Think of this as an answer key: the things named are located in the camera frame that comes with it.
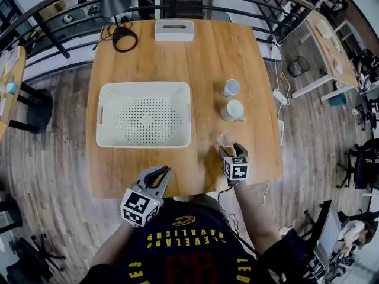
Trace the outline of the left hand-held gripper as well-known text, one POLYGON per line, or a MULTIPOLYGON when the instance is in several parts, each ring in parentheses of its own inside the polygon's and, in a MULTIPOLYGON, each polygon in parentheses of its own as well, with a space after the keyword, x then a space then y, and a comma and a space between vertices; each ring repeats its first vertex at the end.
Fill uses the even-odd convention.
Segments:
POLYGON ((122 219, 134 227, 144 227, 156 216, 171 174, 169 166, 153 166, 142 171, 136 183, 125 191, 120 205, 122 219))

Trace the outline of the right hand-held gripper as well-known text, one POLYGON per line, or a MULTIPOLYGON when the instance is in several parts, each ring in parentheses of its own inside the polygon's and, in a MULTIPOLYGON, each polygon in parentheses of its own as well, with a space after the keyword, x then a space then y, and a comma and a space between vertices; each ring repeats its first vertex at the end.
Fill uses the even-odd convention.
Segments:
POLYGON ((236 157, 232 157, 223 146, 219 145, 218 147, 218 153, 223 162, 223 173, 227 178, 228 187, 238 182, 246 181, 249 177, 248 151, 237 142, 233 144, 233 148, 236 157))

